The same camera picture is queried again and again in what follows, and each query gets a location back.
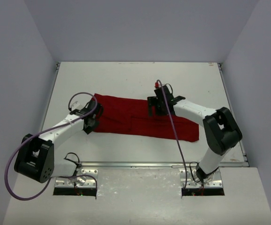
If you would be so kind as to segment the red t-shirt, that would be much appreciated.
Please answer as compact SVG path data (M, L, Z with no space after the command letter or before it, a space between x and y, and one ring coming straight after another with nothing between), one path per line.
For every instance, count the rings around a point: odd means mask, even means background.
M169 116L148 116L147 100L94 96L103 106L95 132L175 139Z

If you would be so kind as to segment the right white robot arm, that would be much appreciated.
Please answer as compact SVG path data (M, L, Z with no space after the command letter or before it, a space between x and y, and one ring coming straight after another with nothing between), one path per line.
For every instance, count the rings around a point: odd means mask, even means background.
M155 96L147 98L148 114L151 116L152 108L154 108L157 115L169 116L177 142L179 140L173 115L188 119L204 128L208 149L196 166L196 177L198 182L203 184L215 173L230 149L242 140L242 132L228 108L207 108L197 105L185 97L174 97L173 91L169 90L168 86L170 84L163 85L160 80L156 81Z

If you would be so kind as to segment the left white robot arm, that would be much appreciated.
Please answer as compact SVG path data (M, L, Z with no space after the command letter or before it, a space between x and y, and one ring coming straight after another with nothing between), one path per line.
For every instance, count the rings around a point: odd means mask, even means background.
M28 141L18 151L14 170L28 178L45 183L51 177L71 177L81 166L79 162L67 159L66 153L56 156L56 150L80 131L90 134L98 125L103 106L90 100L85 106L78 106L53 130Z

